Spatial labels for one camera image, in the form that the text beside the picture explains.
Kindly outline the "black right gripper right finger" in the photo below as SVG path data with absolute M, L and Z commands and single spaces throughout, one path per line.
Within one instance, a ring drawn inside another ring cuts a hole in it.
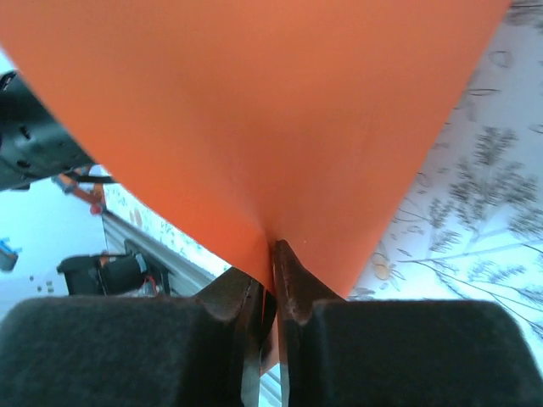
M 285 406 L 539 406 L 515 320 L 473 300 L 353 301 L 274 247 Z

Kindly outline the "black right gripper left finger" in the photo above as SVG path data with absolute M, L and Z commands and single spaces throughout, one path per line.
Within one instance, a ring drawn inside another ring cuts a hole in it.
M 1 403 L 255 406 L 262 305 L 234 269 L 186 298 L 24 300 L 1 324 Z

